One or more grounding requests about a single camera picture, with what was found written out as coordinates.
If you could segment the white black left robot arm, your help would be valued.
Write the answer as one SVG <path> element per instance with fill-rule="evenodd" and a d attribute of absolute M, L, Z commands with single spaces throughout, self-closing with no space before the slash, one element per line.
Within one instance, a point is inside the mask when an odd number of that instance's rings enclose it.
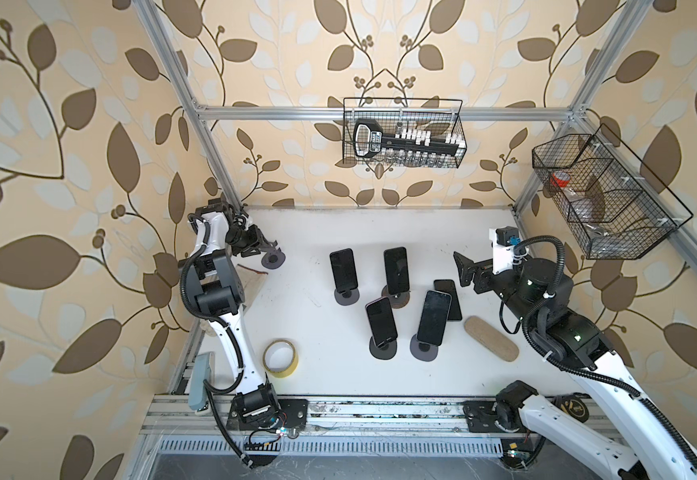
<path fill-rule="evenodd" d="M 180 298 L 189 314 L 206 320 L 218 336 L 232 370 L 232 384 L 214 385 L 212 354 L 198 357 L 190 395 L 192 407 L 210 404 L 212 395 L 232 396 L 230 415 L 253 430 L 284 425 L 284 414 L 266 370 L 254 355 L 242 325 L 246 292 L 234 257 L 264 256 L 264 265 L 282 265 L 278 244 L 269 242 L 244 210 L 223 199 L 212 199 L 188 215 L 196 245 L 188 259 L 180 261 Z"/>

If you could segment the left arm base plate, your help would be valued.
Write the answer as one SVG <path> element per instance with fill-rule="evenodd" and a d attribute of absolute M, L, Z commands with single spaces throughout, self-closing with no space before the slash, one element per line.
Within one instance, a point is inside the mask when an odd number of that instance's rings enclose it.
<path fill-rule="evenodd" d="M 278 427 L 302 430 L 308 422 L 308 406 L 310 402 L 304 398 L 280 399 L 276 405 L 266 400 L 234 399 L 226 427 L 238 431 Z"/>

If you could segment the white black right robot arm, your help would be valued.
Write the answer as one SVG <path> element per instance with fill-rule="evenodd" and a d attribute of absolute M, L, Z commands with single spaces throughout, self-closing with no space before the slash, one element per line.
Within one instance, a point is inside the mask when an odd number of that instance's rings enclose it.
<path fill-rule="evenodd" d="M 541 361 L 570 376 L 624 442 L 572 418 L 520 380 L 496 395 L 496 425 L 544 437 L 602 479 L 697 479 L 697 448 L 637 385 L 603 331 L 569 308 L 573 282 L 564 272 L 564 243 L 550 235 L 522 240 L 512 227 L 492 229 L 489 238 L 490 260 L 454 253 L 460 285 L 494 293 Z"/>

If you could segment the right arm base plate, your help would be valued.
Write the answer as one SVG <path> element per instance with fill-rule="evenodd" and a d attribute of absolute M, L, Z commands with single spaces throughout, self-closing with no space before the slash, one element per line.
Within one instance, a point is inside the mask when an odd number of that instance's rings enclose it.
<path fill-rule="evenodd" d="M 467 430 L 473 434 L 484 434 L 505 438 L 518 438 L 529 436 L 530 438 L 541 435 L 526 428 L 519 418 L 519 410 L 525 406 L 525 402 L 515 405 L 498 402 L 493 398 L 466 400 L 462 403 L 462 413 L 467 424 Z M 500 411 L 507 412 L 510 421 L 508 427 L 500 424 L 502 417 Z"/>

